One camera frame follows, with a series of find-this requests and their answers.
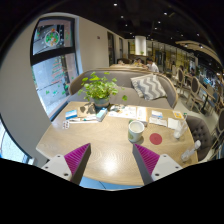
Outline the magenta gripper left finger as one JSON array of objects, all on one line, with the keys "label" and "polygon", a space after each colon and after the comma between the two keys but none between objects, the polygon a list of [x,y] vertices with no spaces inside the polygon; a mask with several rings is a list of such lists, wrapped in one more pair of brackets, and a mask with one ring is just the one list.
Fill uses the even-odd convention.
[{"label": "magenta gripper left finger", "polygon": [[42,169],[79,185],[91,155],[91,144],[87,143],[66,155],[57,154]]}]

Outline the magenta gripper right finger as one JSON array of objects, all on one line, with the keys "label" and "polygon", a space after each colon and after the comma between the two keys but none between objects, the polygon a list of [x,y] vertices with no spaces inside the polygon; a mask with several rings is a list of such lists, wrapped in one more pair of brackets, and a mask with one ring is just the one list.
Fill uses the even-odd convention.
[{"label": "magenta gripper right finger", "polygon": [[133,155],[145,185],[182,169],[169,155],[159,155],[142,145],[133,145]]}]

